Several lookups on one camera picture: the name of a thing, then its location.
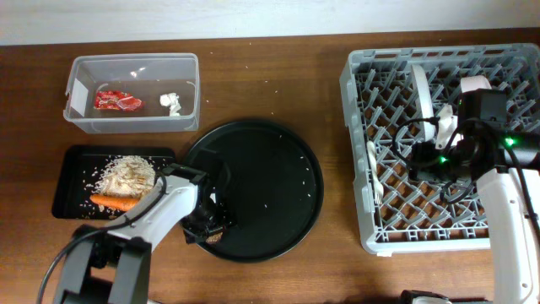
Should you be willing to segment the brown food scrap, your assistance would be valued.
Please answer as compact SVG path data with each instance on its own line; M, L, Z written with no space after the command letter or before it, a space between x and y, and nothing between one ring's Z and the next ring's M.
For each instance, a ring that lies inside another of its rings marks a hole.
M206 239L206 243L207 244L215 244L215 243L218 243L220 242L220 240L222 239L223 237L223 233L220 232L218 234L215 234L215 235L212 235L212 236L209 236L207 239Z

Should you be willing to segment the white pink bowl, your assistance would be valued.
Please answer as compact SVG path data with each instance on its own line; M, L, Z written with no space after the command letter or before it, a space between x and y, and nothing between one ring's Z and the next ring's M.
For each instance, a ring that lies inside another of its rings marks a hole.
M479 89L482 89L482 90L492 89L490 82L483 75L462 78L460 80L460 87L461 87L462 93L467 93L467 92L471 92L471 91L475 91Z

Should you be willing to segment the grey plate with food scraps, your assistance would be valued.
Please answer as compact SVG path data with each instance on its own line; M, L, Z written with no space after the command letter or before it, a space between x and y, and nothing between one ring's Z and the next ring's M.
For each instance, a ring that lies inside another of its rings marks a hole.
M418 65L411 66L413 89L418 93L415 106L419 118L429 119L434 116L429 83L424 69ZM435 126L429 122L421 122L420 130L424 133L424 141L430 141L435 136Z

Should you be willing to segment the orange carrot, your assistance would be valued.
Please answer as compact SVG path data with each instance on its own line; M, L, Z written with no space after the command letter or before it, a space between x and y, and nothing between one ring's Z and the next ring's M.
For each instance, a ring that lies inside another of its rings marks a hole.
M139 202L138 198L111 197L98 194L93 194L89 198L94 204L111 209L119 209L120 211L129 211Z

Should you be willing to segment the rice and shells pile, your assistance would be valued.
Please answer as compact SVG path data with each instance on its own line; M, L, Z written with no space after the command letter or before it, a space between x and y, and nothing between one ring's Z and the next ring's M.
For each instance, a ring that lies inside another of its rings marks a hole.
M105 164L91 195L138 198L140 201L154 188L156 177L157 172L148 160L136 155L122 156Z

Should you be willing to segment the white tissue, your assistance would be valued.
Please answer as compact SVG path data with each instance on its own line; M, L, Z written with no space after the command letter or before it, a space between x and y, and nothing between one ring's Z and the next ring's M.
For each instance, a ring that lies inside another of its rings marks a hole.
M177 93L168 93L161 95L159 98L159 103L163 107L169 108L169 113L171 117L179 116L179 111L181 110L180 105L180 96Z

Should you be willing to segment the white plastic fork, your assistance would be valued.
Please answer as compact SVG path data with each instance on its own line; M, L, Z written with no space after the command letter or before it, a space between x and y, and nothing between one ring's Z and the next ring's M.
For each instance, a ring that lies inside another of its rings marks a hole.
M366 149L368 152L368 161L370 163L370 169L372 172L375 202L378 205L381 205L382 199L384 197L384 187L378 178L375 144L372 141L368 141L366 143Z

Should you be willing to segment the red snack wrapper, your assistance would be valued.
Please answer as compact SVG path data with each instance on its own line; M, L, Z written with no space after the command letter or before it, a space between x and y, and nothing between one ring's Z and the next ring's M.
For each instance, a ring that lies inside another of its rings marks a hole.
M96 110L137 111L143 106L142 100L118 90L98 91L94 99Z

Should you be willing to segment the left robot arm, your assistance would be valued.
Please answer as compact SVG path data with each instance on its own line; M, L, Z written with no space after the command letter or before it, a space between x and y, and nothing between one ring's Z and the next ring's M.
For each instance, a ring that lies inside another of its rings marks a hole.
M216 242L235 224L227 208L231 171L202 149L190 166L171 164L132 209L102 228L80 226L58 253L56 303L145 303L153 250L180 226L189 243Z

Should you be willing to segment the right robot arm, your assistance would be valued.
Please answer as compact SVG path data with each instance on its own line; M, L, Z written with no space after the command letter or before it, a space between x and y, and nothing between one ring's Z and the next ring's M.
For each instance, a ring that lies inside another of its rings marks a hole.
M489 224L497 303L539 301L539 137L507 127L506 95L476 89L462 94L457 126L442 149L421 142L406 160L416 182L449 187L467 181Z

